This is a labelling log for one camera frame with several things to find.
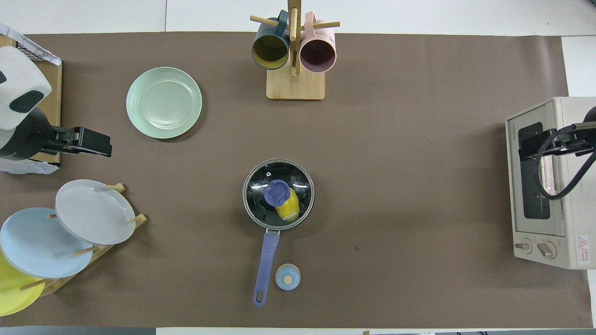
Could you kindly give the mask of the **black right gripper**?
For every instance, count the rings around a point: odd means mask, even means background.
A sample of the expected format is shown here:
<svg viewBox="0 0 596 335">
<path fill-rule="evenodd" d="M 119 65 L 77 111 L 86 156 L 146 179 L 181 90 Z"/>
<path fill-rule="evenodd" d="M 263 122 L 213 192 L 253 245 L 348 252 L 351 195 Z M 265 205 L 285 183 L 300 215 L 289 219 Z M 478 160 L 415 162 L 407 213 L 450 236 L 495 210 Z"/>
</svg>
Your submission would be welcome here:
<svg viewBox="0 0 596 335">
<path fill-rule="evenodd" d="M 538 154 L 539 147 L 555 132 L 554 128 L 546 131 L 520 132 L 519 135 L 519 158 L 521 161 L 534 159 Z M 543 155 L 566 155 L 575 154 L 577 157 L 593 153 L 595 150 L 595 129 L 587 128 L 574 130 L 569 134 L 556 136 L 549 141 Z"/>
</svg>

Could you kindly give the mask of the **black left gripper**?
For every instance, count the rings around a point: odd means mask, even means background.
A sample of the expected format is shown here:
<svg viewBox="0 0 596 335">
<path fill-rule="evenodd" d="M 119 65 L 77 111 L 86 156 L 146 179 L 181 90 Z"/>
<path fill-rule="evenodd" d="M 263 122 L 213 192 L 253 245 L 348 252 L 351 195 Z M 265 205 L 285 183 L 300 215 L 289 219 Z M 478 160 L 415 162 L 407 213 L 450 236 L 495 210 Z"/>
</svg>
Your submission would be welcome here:
<svg viewBox="0 0 596 335">
<path fill-rule="evenodd" d="M 46 143 L 47 154 L 95 154 L 111 157 L 110 136 L 84 127 L 52 127 L 51 140 Z"/>
</svg>

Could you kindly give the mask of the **glass lid purple knob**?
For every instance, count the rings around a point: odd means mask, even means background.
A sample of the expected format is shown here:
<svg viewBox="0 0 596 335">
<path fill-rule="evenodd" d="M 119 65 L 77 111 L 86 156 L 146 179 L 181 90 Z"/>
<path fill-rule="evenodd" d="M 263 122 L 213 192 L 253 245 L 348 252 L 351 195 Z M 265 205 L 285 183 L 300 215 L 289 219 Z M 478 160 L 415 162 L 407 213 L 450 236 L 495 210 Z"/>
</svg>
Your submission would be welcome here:
<svg viewBox="0 0 596 335">
<path fill-rule="evenodd" d="M 294 189 L 300 203 L 299 218 L 283 222 L 274 206 L 287 188 Z M 271 159 L 251 170 L 243 187 L 244 208 L 258 225 L 275 231 L 287 230 L 304 222 L 315 203 L 315 187 L 308 172 L 294 161 Z"/>
</svg>

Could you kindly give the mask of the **yellow potato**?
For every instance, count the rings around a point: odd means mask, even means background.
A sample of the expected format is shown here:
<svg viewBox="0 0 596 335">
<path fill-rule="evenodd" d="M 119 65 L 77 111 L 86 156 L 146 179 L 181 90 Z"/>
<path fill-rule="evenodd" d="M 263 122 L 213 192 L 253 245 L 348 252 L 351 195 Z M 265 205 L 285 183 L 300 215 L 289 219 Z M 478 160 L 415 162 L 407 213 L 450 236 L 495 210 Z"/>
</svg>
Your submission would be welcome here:
<svg viewBox="0 0 596 335">
<path fill-rule="evenodd" d="M 300 203 L 294 189 L 287 188 L 274 206 L 283 222 L 294 222 L 299 218 Z"/>
</svg>

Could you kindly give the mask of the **pale green plate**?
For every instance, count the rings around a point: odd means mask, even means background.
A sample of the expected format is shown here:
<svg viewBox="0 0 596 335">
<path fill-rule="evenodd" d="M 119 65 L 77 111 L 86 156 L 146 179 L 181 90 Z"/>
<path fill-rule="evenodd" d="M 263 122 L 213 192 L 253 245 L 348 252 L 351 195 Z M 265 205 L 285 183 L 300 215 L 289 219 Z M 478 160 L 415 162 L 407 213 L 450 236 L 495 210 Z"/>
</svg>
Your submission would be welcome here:
<svg viewBox="0 0 596 335">
<path fill-rule="evenodd" d="M 132 125 L 155 139 L 172 139 L 188 132 L 203 106 L 198 83 L 174 67 L 156 67 L 134 80 L 126 95 Z"/>
</svg>

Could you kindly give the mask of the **light blue plate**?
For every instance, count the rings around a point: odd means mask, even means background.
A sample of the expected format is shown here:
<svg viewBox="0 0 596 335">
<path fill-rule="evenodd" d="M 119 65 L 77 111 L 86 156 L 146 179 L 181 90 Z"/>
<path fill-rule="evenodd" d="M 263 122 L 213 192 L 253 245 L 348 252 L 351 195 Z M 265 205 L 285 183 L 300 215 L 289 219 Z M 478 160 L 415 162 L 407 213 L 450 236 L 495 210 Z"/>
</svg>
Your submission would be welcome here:
<svg viewBox="0 0 596 335">
<path fill-rule="evenodd" d="M 26 208 L 6 219 L 0 228 L 0 249 L 7 261 L 25 274 L 58 279 L 81 272 L 93 253 L 75 255 L 92 245 L 72 236 L 53 208 Z"/>
</svg>

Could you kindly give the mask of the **yellow plate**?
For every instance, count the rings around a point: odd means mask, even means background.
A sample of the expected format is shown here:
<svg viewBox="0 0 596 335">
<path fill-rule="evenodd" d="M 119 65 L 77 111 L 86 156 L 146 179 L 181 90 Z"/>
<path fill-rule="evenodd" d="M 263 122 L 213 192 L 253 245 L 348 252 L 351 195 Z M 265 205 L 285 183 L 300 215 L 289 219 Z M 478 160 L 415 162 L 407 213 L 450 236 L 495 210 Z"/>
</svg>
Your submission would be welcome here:
<svg viewBox="0 0 596 335">
<path fill-rule="evenodd" d="M 21 290 L 21 287 L 38 280 L 13 267 L 0 252 L 0 316 L 14 314 L 34 303 L 42 294 L 45 284 L 25 290 Z"/>
</svg>

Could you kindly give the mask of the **brown wooden board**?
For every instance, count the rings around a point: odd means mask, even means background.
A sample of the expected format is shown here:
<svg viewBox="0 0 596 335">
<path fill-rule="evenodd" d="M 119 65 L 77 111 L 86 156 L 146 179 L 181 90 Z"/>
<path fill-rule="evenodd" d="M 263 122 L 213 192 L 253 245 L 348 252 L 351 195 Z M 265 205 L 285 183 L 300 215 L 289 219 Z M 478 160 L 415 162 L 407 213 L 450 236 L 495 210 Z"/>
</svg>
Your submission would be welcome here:
<svg viewBox="0 0 596 335">
<path fill-rule="evenodd" d="M 51 93 L 44 98 L 37 108 L 40 109 L 47 120 L 54 127 L 61 126 L 61 94 L 62 94 L 62 65 L 55 65 L 48 61 L 39 61 L 35 65 L 43 73 L 51 85 Z"/>
</svg>

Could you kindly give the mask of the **beige toaster oven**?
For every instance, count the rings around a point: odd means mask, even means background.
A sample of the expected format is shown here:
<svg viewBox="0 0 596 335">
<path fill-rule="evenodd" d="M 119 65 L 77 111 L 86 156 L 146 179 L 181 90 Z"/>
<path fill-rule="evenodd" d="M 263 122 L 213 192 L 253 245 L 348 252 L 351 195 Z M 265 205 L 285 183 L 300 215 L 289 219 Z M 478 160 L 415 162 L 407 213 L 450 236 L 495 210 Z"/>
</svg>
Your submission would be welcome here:
<svg viewBox="0 0 596 335">
<path fill-rule="evenodd" d="M 595 129 L 595 150 L 543 155 L 549 141 Z M 554 128 L 534 159 L 519 158 L 520 132 Z M 514 254 L 566 269 L 596 269 L 596 97 L 553 97 L 509 117 L 508 150 Z"/>
</svg>

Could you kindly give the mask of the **dark blue mug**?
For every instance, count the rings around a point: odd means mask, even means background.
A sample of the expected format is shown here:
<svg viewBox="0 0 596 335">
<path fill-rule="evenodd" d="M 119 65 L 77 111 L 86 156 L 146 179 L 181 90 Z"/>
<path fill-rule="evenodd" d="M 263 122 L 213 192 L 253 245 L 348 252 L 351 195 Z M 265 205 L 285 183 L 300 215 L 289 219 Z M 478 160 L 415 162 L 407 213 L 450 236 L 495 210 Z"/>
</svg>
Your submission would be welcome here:
<svg viewBox="0 0 596 335">
<path fill-rule="evenodd" d="M 256 64 L 266 70 L 279 69 L 289 60 L 290 32 L 287 28 L 289 13 L 281 10 L 275 25 L 260 24 L 252 44 L 252 57 Z"/>
</svg>

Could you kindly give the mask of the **brown table mat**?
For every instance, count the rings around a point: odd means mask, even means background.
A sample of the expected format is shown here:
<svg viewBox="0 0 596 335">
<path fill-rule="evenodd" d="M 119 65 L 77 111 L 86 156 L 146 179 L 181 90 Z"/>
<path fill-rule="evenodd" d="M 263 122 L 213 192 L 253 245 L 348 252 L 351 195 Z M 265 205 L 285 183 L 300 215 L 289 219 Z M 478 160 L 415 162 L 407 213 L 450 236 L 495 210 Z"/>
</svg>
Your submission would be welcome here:
<svg viewBox="0 0 596 335">
<path fill-rule="evenodd" d="M 62 59 L 62 124 L 111 137 L 110 158 L 0 173 L 0 223 L 86 179 L 126 185 L 148 221 L 0 326 L 590 328 L 583 271 L 513 254 L 505 119 L 568 94 L 560 37 L 337 34 L 322 101 L 271 101 L 253 33 L 33 35 Z M 201 115 L 155 139 L 130 122 L 138 76 L 174 67 Z M 303 166 L 315 203 L 281 233 L 251 303 L 264 229 L 241 191 L 268 159 Z"/>
</svg>

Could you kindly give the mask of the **wooden mug tree stand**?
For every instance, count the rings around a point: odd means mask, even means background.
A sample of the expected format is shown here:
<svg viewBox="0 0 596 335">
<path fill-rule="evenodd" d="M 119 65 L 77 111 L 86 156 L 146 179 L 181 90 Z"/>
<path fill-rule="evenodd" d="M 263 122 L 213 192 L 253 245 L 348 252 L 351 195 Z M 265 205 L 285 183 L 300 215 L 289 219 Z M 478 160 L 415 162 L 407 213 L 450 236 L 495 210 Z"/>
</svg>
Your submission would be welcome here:
<svg viewBox="0 0 596 335">
<path fill-rule="evenodd" d="M 325 97 L 325 73 L 316 74 L 303 68 L 298 57 L 301 34 L 305 27 L 305 14 L 302 13 L 302 0 L 287 0 L 290 32 L 289 60 L 285 66 L 276 70 L 266 70 L 266 97 L 279 101 L 321 101 Z M 251 21 L 266 25 L 275 25 L 270 19 L 251 16 Z M 325 22 L 315 28 L 336 28 L 340 22 Z"/>
</svg>

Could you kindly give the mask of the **pink mug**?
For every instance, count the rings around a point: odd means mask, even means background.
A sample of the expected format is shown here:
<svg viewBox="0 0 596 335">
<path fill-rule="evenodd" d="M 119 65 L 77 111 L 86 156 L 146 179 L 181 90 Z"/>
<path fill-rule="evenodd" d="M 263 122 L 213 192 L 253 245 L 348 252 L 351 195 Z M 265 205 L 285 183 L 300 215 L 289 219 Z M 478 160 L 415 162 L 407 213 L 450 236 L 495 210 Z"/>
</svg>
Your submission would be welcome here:
<svg viewBox="0 0 596 335">
<path fill-rule="evenodd" d="M 324 23 L 317 20 L 313 11 L 305 14 L 304 31 L 301 34 L 298 57 L 303 68 L 309 72 L 323 74 L 336 63 L 336 36 L 334 28 L 315 28 Z"/>
</svg>

